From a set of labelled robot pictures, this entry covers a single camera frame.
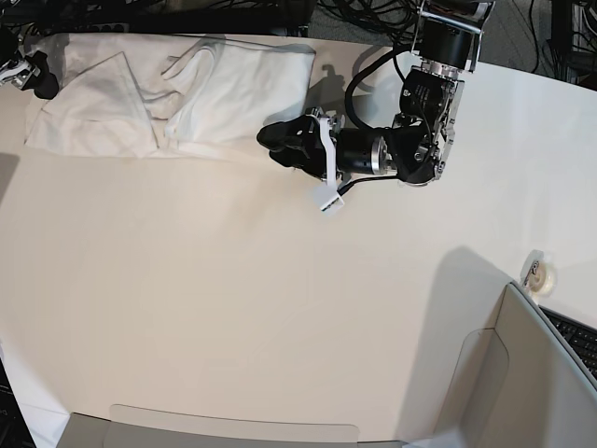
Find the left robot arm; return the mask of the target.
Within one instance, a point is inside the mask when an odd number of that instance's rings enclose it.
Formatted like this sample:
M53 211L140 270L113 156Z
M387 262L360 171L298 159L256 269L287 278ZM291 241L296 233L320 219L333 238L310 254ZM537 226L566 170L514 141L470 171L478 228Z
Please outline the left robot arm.
M420 187L440 179L465 87L460 75L476 68L494 6L493 1L423 1L412 43L395 45L354 75L344 94L344 114L329 116L312 108L263 127L257 141L283 167L325 181L339 195L365 182ZM417 53L421 62L408 72L396 70L402 84L392 125L365 123L354 107L355 89L406 52Z

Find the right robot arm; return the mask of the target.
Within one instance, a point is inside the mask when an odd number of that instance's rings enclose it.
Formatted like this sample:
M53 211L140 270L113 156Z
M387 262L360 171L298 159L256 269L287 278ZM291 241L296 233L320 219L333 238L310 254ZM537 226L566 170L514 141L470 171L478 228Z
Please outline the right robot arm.
M33 90L37 98L51 100L59 92L57 78L49 71L48 55L42 51L23 55L19 39L7 28L1 29L1 85L11 84L20 91Z

